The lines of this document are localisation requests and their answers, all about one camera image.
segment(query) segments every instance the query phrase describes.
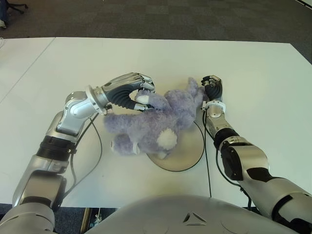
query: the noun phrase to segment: teddy bear leg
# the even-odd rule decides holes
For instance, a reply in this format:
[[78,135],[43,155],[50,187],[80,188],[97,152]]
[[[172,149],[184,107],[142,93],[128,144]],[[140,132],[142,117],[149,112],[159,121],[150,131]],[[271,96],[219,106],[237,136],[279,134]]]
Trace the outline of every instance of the teddy bear leg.
[[121,155],[137,155],[140,153],[137,144],[133,144],[127,134],[117,135],[111,142],[111,148]]

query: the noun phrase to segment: teddy bear ear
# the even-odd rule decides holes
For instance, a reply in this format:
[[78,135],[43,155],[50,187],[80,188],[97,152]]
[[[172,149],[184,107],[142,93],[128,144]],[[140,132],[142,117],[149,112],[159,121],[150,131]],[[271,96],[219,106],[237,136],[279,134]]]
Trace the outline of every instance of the teddy bear ear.
[[192,95],[192,97],[196,96],[197,91],[198,91],[198,84],[194,78],[192,78],[192,77],[189,78],[186,91],[188,93],[190,93]]

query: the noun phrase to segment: chair leg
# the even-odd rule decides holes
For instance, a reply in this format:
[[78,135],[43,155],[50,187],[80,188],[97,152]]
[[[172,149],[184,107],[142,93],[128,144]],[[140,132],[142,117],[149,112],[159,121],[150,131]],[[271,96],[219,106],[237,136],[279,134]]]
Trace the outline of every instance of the chair leg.
[[28,6],[26,4],[14,4],[14,3],[10,3],[11,6],[24,6],[25,9],[28,9]]
[[16,8],[16,6],[24,6],[25,9],[28,9],[28,6],[26,4],[13,4],[13,3],[8,3],[8,8],[12,8],[13,10],[16,10],[18,12],[20,12],[21,14],[24,14],[24,12],[22,10],[19,10]]
[[22,10],[17,9],[16,7],[9,5],[10,8],[12,8],[13,10],[16,10],[18,12],[20,12],[21,14],[24,14],[24,12]]

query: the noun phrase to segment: white paw pad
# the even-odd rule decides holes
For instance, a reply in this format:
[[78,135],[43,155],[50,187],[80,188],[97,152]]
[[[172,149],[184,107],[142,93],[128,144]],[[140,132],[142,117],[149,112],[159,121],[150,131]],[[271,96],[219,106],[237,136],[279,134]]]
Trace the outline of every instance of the white paw pad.
[[138,96],[136,98],[136,101],[141,103],[141,104],[148,104],[150,97],[148,95],[142,95],[142,96]]
[[174,148],[176,143],[177,135],[170,128],[161,131],[157,138],[157,144],[165,150]]

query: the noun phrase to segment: silver metal part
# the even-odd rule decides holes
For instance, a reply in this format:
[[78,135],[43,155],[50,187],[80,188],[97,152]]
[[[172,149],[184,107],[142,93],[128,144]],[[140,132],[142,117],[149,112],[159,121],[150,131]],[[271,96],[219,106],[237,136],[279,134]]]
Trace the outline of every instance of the silver metal part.
[[102,88],[96,87],[95,89],[92,89],[89,85],[86,88],[86,95],[97,112],[104,115],[107,114],[105,107],[109,103],[109,100],[104,94]]
[[154,91],[155,87],[153,85],[152,79],[146,75],[140,73],[130,72],[128,74],[117,77],[110,82],[104,84],[102,89],[104,93],[114,90],[122,85],[135,85],[140,86],[142,88],[148,89],[150,91]]
[[86,234],[295,234],[263,216],[214,198],[159,196],[120,208]]
[[216,133],[223,128],[232,128],[232,126],[226,121],[224,112],[222,112],[219,117],[211,117],[210,115],[207,115],[206,121],[209,127],[209,132],[213,137],[215,137]]
[[12,208],[0,221],[1,234],[52,234],[54,213],[46,205],[25,203]]
[[213,100],[207,103],[209,117],[218,118],[222,115],[222,113],[225,112],[225,106],[223,109],[221,106],[221,103],[222,103],[221,101],[217,101],[217,100]]
[[137,110],[137,111],[145,111],[147,109],[148,109],[147,105],[143,105],[140,103],[136,103],[136,105],[134,107],[134,110]]
[[22,178],[19,181],[18,186],[15,189],[12,201],[13,206],[17,206],[18,204],[21,203],[20,202],[21,196],[24,193],[25,187],[33,172],[47,171],[60,174],[65,172],[67,165],[68,161],[51,160],[48,158],[33,155]]
[[259,209],[262,215],[272,218],[272,211],[275,205],[284,197],[294,195],[297,199],[286,203],[286,207],[282,210],[285,216],[290,220],[299,218],[297,214],[305,216],[305,220],[310,220],[312,223],[312,198],[311,195],[295,185],[291,181],[284,178],[272,178],[269,181],[261,181],[253,179],[248,174],[248,169],[251,168],[266,168],[269,169],[268,159],[265,153],[254,145],[247,146],[232,146],[239,156],[243,180],[238,183],[251,197],[252,201]]
[[65,101],[63,116],[56,128],[57,132],[78,136],[85,121],[95,113],[95,109],[83,91],[71,93]]
[[210,78],[212,78],[214,80],[217,80],[217,81],[221,81],[221,79],[219,77],[215,76],[215,75],[211,75]]
[[246,144],[250,144],[250,142],[248,142],[245,138],[241,137],[241,136],[231,136],[226,138],[225,140],[223,140],[220,144],[219,147],[219,151],[221,151],[222,146],[225,143],[229,143],[229,144],[234,144],[234,143],[246,143]]
[[250,168],[269,168],[268,158],[265,153],[254,145],[232,146],[237,152],[243,171]]
[[54,119],[51,122],[51,125],[50,125],[48,131],[46,132],[46,135],[51,136],[51,137],[61,138],[64,140],[69,140],[72,142],[77,142],[79,136],[72,136],[72,135],[60,133],[57,131],[57,126],[59,125],[59,122],[60,122],[62,116],[63,116],[63,111],[58,112],[56,114],[56,116],[54,117]]
[[53,207],[59,193],[59,188],[63,182],[63,177],[50,173],[32,173],[25,190],[23,191],[19,204],[28,197],[43,197],[51,201],[50,208]]

